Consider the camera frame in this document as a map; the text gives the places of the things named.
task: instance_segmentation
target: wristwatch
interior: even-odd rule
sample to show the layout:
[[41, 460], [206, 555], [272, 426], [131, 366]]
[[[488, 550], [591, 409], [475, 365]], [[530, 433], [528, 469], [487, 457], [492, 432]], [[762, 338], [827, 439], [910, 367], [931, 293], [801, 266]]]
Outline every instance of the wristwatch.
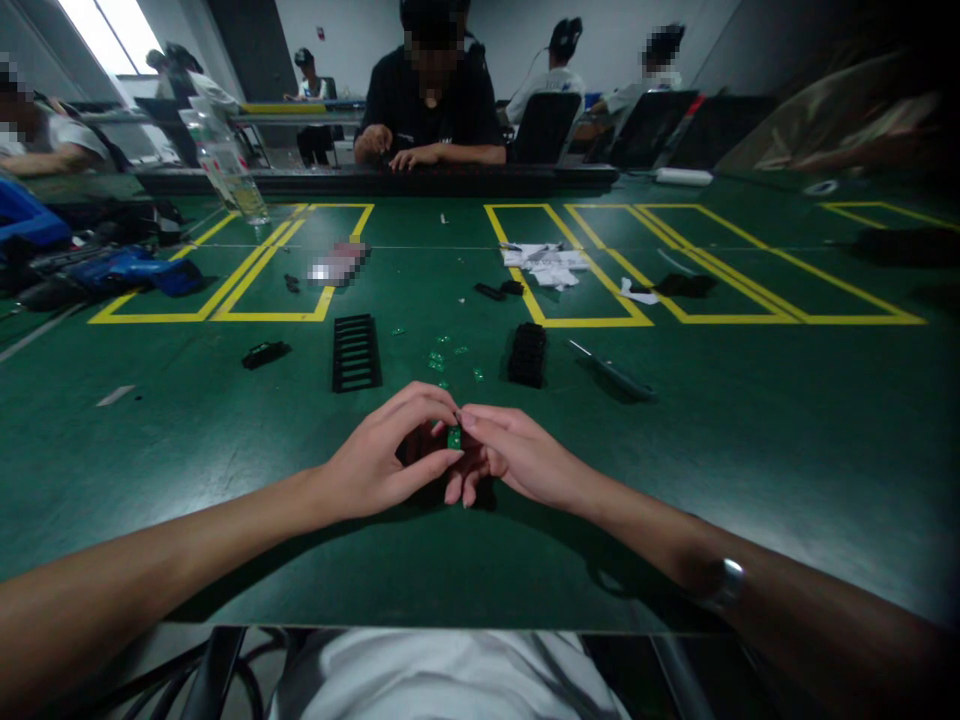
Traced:
[[730, 558], [725, 558], [717, 565], [717, 573], [720, 575], [719, 589], [707, 599], [696, 601], [704, 610], [716, 613], [726, 610], [740, 599], [744, 579], [743, 568]]

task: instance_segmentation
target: black shirt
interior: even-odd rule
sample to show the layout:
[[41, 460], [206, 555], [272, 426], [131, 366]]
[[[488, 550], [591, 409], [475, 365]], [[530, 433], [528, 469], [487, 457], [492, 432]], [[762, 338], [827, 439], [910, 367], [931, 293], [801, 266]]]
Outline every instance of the black shirt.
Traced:
[[373, 68], [360, 134], [370, 125], [386, 125], [393, 133], [391, 152], [437, 142], [503, 145], [488, 83], [480, 68], [461, 60], [450, 86], [431, 110], [420, 97], [420, 78], [401, 45]]

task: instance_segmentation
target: green workbench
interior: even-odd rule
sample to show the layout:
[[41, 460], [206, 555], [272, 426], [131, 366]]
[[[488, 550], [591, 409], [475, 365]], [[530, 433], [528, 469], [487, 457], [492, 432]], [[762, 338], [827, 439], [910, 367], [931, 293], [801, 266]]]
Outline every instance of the green workbench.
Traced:
[[[0, 364], [0, 579], [322, 463], [411, 380], [445, 378], [459, 403], [523, 408], [623, 482], [946, 621], [955, 319], [914, 293], [957, 273], [879, 268], [841, 248], [869, 225], [950, 222], [936, 199], [868, 184], [813, 199], [743, 180], [701, 191], [626, 178], [603, 195], [539, 202], [308, 200], [276, 199], [265, 231], [211, 215], [211, 199], [179, 202], [203, 220], [186, 249], [211, 278], [202, 293], [81, 310]], [[348, 287], [287, 291], [285, 273], [304, 277], [357, 236], [373, 250]], [[579, 244], [593, 267], [564, 293], [531, 279], [525, 298], [494, 302], [473, 285], [511, 278], [499, 239]], [[719, 285], [652, 307], [612, 292], [621, 277], [657, 282], [678, 264]], [[332, 323], [361, 313], [376, 318], [383, 387], [336, 395]], [[548, 327], [542, 390], [506, 381], [511, 331], [531, 319]], [[48, 320], [6, 320], [0, 352]], [[623, 398], [568, 337], [660, 402]], [[275, 340], [293, 352], [241, 367]], [[460, 346], [469, 351], [454, 356]], [[427, 367], [435, 350], [448, 355], [442, 376]], [[136, 388], [96, 407], [123, 385]], [[599, 530], [502, 485], [493, 494], [495, 508], [467, 511], [427, 492], [288, 543], [174, 618], [718, 627]]]

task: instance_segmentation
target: man in black shirt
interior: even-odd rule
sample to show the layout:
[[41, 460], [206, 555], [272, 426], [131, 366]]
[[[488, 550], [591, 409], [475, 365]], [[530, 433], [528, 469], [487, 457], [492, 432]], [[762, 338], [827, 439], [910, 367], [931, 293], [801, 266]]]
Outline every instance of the man in black shirt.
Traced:
[[394, 170], [438, 162], [503, 165], [489, 78], [464, 61], [464, 0], [401, 0], [404, 44], [373, 69], [356, 142], [361, 163]]

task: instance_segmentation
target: small green part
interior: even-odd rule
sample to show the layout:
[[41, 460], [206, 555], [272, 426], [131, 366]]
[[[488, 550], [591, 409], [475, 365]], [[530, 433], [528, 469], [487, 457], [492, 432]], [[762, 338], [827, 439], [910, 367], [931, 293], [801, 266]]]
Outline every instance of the small green part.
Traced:
[[454, 425], [452, 428], [447, 428], [447, 447], [450, 450], [460, 449], [460, 426], [459, 425]]

